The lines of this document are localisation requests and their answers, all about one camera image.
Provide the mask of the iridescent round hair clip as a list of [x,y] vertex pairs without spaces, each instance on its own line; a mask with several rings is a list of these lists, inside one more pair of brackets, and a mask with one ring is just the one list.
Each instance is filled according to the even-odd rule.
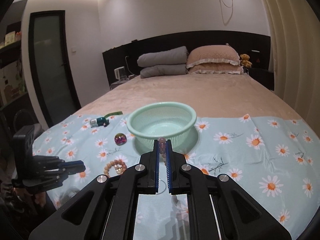
[[127,143],[127,137],[124,133],[117,133],[114,136],[114,142],[118,146],[124,145],[125,143]]

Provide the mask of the mint green plastic basket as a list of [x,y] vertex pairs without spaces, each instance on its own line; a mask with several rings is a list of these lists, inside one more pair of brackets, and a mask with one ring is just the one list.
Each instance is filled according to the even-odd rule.
[[139,154],[153,149],[159,138],[170,139],[172,149],[184,153],[199,142],[195,110],[180,102],[158,102],[141,107],[127,117],[127,129],[134,135],[133,146]]

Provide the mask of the dark shelf with items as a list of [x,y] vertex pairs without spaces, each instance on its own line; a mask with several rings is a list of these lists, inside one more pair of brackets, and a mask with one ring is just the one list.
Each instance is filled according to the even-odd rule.
[[22,67],[22,16],[27,0],[12,3],[1,21],[1,129],[12,137],[36,117]]

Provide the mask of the dark frosted glass door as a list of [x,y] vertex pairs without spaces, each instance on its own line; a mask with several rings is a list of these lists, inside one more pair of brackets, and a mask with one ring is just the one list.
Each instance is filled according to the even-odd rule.
[[52,127],[81,107],[69,63],[64,10],[30,14],[28,49],[36,97]]

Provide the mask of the bed with beige cover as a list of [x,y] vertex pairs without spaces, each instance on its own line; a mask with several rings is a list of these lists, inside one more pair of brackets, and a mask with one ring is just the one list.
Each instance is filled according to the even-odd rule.
[[105,115],[174,101],[193,107],[197,116],[240,118],[269,116],[297,127],[302,117],[274,92],[246,74],[185,74],[135,77],[78,110],[76,115]]

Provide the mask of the white electric kettle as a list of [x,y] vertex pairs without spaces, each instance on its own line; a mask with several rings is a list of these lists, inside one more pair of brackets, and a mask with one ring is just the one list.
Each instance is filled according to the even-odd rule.
[[127,79],[125,67],[116,68],[114,70],[114,75],[118,81],[123,81]]

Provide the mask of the daisy print blue cloth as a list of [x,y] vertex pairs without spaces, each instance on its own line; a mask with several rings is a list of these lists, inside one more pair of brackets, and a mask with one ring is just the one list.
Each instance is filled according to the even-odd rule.
[[[100,174],[115,176],[139,162],[134,135],[125,115],[112,116],[107,127],[92,128],[90,115],[73,115],[45,131],[33,143],[33,155],[81,160],[86,170],[49,191],[60,208]],[[303,122],[271,117],[198,118],[199,142],[187,163],[204,174],[225,173],[255,198],[297,239],[319,208],[319,137]],[[127,143],[114,142],[124,133]]]

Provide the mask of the grey folded quilt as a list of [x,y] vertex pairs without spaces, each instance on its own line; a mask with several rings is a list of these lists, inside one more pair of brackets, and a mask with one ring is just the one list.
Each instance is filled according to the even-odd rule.
[[156,76],[185,75],[188,51],[186,46],[157,53],[141,55],[137,64],[142,68],[140,78],[147,79]]

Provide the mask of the lower beige pillow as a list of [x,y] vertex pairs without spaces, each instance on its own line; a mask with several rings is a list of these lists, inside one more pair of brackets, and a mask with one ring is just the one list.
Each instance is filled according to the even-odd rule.
[[202,63],[191,67],[190,74],[244,74],[242,66],[230,63]]

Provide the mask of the beige pillow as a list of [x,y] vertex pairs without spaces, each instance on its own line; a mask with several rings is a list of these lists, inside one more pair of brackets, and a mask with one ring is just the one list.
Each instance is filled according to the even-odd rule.
[[186,68],[189,69],[203,63],[228,63],[238,66],[240,57],[235,49],[228,45],[201,46],[191,51],[187,58]]
[[191,67],[190,74],[244,74],[242,66],[230,63],[202,63]]

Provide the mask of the upper beige pillow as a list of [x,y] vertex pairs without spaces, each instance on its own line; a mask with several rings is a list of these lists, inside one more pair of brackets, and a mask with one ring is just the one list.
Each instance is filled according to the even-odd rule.
[[228,45],[201,46],[191,51],[187,58],[186,68],[189,69],[203,63],[228,63],[238,66],[240,57],[235,49]]

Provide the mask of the brown teddy bear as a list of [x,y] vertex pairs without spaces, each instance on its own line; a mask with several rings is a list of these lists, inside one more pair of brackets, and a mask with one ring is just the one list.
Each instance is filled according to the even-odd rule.
[[247,54],[241,54],[240,55],[240,63],[243,67],[251,68],[252,63],[249,61],[250,57]]

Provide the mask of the black headboard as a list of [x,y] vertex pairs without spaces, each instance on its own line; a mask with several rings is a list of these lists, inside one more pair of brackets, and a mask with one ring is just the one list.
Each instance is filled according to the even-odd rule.
[[144,54],[165,52],[179,48],[187,56],[201,46],[229,45],[239,55],[247,54],[253,67],[267,70],[271,54],[271,38],[266,35],[243,31],[203,30],[187,31],[155,36],[111,48],[102,53],[105,70],[110,84],[116,82],[114,70],[124,67],[126,74],[139,75],[142,67],[138,58]]

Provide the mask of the cream curtain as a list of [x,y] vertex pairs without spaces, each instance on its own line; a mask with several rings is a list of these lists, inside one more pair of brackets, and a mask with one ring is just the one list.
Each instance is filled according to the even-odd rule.
[[319,19],[307,0],[262,0],[275,93],[319,133]]

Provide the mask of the teal capsule keychain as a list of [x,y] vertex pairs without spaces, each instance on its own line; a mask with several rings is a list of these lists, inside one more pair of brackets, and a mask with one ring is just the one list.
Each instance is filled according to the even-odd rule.
[[107,127],[109,125],[109,120],[106,119],[105,117],[99,117],[96,119],[92,119],[89,124],[92,128],[96,128],[96,127]]

